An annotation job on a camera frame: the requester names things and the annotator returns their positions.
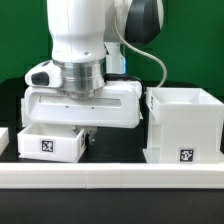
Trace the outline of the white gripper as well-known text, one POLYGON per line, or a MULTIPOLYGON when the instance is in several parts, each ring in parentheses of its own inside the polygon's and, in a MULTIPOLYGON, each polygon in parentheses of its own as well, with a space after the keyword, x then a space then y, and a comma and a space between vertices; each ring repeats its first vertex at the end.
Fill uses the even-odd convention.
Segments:
POLYGON ((95 143, 96 127, 134 128, 140 120, 138 81, 107 81, 92 96, 77 96, 62 89, 60 68, 42 62, 25 75, 25 114, 32 122, 95 126, 87 128, 86 143, 95 143))

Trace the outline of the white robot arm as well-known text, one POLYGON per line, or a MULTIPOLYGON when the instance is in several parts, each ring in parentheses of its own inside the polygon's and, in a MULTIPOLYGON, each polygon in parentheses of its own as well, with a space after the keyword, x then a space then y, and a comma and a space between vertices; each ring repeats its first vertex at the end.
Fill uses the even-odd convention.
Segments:
POLYGON ((47 0, 52 59, 25 75, 32 122, 134 128, 142 91, 109 44, 147 44, 161 31, 162 0, 47 0))

